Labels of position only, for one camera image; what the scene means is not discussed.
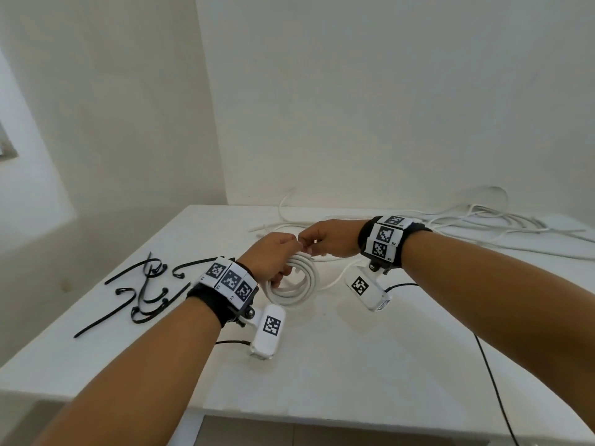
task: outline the wristband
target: wristband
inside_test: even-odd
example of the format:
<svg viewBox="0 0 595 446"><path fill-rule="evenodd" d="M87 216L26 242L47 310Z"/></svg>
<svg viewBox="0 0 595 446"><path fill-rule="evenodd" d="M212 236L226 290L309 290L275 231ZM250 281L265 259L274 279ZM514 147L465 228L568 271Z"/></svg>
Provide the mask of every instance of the wristband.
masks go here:
<svg viewBox="0 0 595 446"><path fill-rule="evenodd" d="M408 217L377 216L362 227L358 235L361 254L384 269L400 268L401 253L407 238L418 231L431 231Z"/></svg>
<svg viewBox="0 0 595 446"><path fill-rule="evenodd" d="M247 267L219 257L187 297L198 297L205 302L223 327L242 315L257 292L258 283Z"/></svg>

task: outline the floor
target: floor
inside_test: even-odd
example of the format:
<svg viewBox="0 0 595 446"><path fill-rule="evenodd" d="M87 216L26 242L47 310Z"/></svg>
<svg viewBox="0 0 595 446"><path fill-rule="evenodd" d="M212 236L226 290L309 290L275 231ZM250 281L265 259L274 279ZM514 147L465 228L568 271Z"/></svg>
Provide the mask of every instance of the floor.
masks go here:
<svg viewBox="0 0 595 446"><path fill-rule="evenodd" d="M18 405L18 399L13 399L13 404ZM3 426L6 427L10 424L0 422L0 446L29 446L62 408L62 404L56 402L40 401L33 403L32 406L31 404L21 400L21 405L27 405L28 410L10 432L2 431ZM5 410L0 411L0 421L6 420L5 415L7 414L10 413L5 413ZM466 441L465 446L485 446L486 443L485 441ZM403 446L455 446L455 443L450 439L434 436L390 434L340 427L307 426L216 416L205 417L195 442L195 446L384 446L396 444Z"/></svg>

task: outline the right hand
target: right hand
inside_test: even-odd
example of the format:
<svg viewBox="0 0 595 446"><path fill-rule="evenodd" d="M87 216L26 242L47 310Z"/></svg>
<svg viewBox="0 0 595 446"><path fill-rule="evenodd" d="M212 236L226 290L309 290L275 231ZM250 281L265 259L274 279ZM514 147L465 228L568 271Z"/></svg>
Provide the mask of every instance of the right hand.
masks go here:
<svg viewBox="0 0 595 446"><path fill-rule="evenodd" d="M346 258L359 254L358 235L368 220L321 221L302 231L297 239L312 256L331 254Z"/></svg>

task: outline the black wrist strap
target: black wrist strap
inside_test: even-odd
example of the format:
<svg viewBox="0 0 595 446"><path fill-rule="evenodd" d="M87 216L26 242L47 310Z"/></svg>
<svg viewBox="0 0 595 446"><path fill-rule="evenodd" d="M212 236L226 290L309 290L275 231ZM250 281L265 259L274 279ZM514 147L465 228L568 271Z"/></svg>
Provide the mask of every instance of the black wrist strap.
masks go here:
<svg viewBox="0 0 595 446"><path fill-rule="evenodd" d="M398 219L406 219L406 218L396 217L396 216L393 216L393 217L396 218L397 220ZM367 247L367 241L368 241L368 238L370 237L370 235L372 234L372 230L374 229L374 227L376 226L378 221L380 221L382 219L386 219L386 216L374 217L373 219L370 219L368 222L366 222L364 224L364 226L362 227L362 229L358 235L359 249L361 250L361 254L363 254L365 257L370 258L372 260L372 262L374 262L375 264L378 264L379 266L381 266L384 269L401 268L402 267L401 254L403 252L403 246L405 245L405 241L415 232L431 231L431 230L429 228L427 228L424 224L419 224L416 222L409 224L405 229L402 230L402 236L399 240L399 243L396 245L396 251L394 253L394 260L392 262L389 262L389 261L383 260L382 258L380 258L378 256L374 256L373 254L365 252L365 249ZM394 224L391 225L391 224L382 223L382 225L383 225L383 228L385 228L385 227L398 228L398 226L396 226Z"/></svg>
<svg viewBox="0 0 595 446"><path fill-rule="evenodd" d="M213 311L215 316L217 316L217 319L221 323L221 328L235 318L229 301L213 288L198 283L188 292L186 298L188 299L189 297L196 297L202 300Z"/></svg>

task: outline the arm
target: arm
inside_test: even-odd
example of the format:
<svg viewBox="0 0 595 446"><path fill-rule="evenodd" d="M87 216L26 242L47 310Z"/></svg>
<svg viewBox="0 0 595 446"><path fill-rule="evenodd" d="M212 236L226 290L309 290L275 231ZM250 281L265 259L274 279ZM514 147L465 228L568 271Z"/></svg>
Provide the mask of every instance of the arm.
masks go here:
<svg viewBox="0 0 595 446"><path fill-rule="evenodd" d="M299 238L313 254L352 256L359 253L365 222L323 221ZM595 429L592 293L525 262L431 232L412 234L401 260L436 302L537 376Z"/></svg>
<svg viewBox="0 0 595 446"><path fill-rule="evenodd" d="M301 250L290 234L273 233L238 262L257 282L278 285ZM219 336L221 322L191 297L114 359L57 415L37 446L165 445L185 411Z"/></svg>

